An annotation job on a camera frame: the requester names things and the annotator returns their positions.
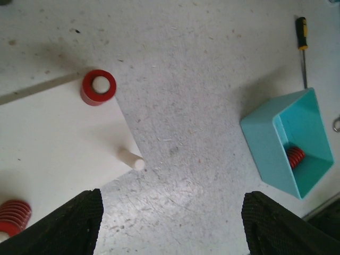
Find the speckled table surface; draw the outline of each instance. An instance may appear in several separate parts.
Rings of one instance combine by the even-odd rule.
[[[116,77],[147,167],[102,188],[96,254],[248,254],[246,192],[302,216],[338,191],[337,167],[304,201],[262,183],[239,125],[268,98],[303,88],[294,15],[307,17],[309,84],[334,140],[339,15],[325,1],[14,0],[0,8],[0,102],[92,67]]]

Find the red spring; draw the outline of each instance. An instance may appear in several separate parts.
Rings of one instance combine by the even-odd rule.
[[[21,200],[9,200],[0,206],[0,232],[10,237],[22,232],[31,217],[31,207]]]
[[[291,147],[286,152],[289,164],[294,169],[305,158],[306,154],[299,147]]]

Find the teal container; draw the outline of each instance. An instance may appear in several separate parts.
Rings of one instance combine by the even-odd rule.
[[[303,199],[334,164],[314,89],[273,98],[241,121],[264,182]],[[302,149],[295,169],[285,150]]]

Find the screwdriver handle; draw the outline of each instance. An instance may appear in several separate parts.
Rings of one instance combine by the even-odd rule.
[[[305,50],[307,45],[307,21],[305,17],[300,17],[295,20],[295,28],[297,35],[297,44],[299,50]]]

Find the metal ring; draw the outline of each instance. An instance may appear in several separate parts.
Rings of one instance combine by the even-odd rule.
[[[340,117],[333,121],[333,130],[335,132],[340,132]]]

